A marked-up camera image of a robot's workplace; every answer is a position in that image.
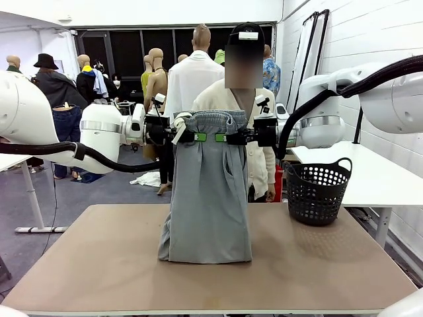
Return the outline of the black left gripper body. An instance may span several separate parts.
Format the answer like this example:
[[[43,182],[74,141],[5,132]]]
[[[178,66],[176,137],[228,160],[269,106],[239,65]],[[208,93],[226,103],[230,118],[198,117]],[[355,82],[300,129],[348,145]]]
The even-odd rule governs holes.
[[[144,118],[144,143],[164,145],[171,132],[168,116],[154,116],[147,114]]]

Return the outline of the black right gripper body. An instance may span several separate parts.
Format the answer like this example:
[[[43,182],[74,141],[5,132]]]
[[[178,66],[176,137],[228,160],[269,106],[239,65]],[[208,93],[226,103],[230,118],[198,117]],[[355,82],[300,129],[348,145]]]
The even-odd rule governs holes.
[[[278,140],[278,119],[275,116],[254,118],[254,140],[259,147],[273,147]]]

